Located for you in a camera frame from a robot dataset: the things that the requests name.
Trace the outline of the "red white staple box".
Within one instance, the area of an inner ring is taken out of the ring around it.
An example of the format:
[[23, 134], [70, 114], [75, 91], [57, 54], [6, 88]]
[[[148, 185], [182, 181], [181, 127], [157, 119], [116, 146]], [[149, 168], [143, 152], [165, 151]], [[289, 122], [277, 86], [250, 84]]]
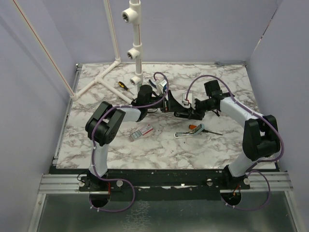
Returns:
[[144, 126], [143, 128], [133, 132], [130, 135], [130, 140], [131, 141], [135, 141], [137, 139], [139, 139], [140, 137], [143, 137], [144, 135], [146, 135], [147, 133], [151, 132], [153, 130], [153, 127], [150, 124], [147, 124], [146, 126]]

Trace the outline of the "black stapler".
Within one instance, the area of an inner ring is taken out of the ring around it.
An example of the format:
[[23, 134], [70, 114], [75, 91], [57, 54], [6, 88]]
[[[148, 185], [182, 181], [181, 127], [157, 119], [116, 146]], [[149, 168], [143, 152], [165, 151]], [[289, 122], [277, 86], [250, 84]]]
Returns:
[[178, 118], [192, 119], [191, 111], [177, 111], [174, 112], [174, 116]]

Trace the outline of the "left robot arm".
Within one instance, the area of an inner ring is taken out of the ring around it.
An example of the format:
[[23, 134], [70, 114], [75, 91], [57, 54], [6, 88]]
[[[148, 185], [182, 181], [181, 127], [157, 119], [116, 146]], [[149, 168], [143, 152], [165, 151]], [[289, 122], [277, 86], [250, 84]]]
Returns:
[[147, 116], [149, 109], [160, 109], [163, 113], [187, 112], [174, 99], [170, 90], [159, 96], [153, 96], [153, 93], [150, 85], [143, 85], [130, 106], [112, 106], [103, 101], [86, 123], [85, 130], [93, 142], [89, 171], [93, 175], [90, 185], [95, 190], [100, 191], [106, 187], [107, 179], [104, 175], [108, 170], [109, 144], [123, 122], [140, 122]]

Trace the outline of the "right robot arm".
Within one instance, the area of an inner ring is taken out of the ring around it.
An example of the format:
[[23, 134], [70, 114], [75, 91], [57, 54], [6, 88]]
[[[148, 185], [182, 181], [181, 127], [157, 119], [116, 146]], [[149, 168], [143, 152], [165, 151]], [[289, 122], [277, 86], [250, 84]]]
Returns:
[[183, 103], [190, 105], [191, 112], [223, 112], [243, 127], [241, 153], [225, 166], [222, 176], [223, 186], [233, 189], [245, 178], [248, 170], [283, 148], [277, 121], [272, 115], [264, 116], [246, 107], [237, 101], [230, 90], [222, 92], [217, 80], [205, 83], [204, 87], [209, 97], [207, 100], [192, 99], [189, 93], [186, 94]]

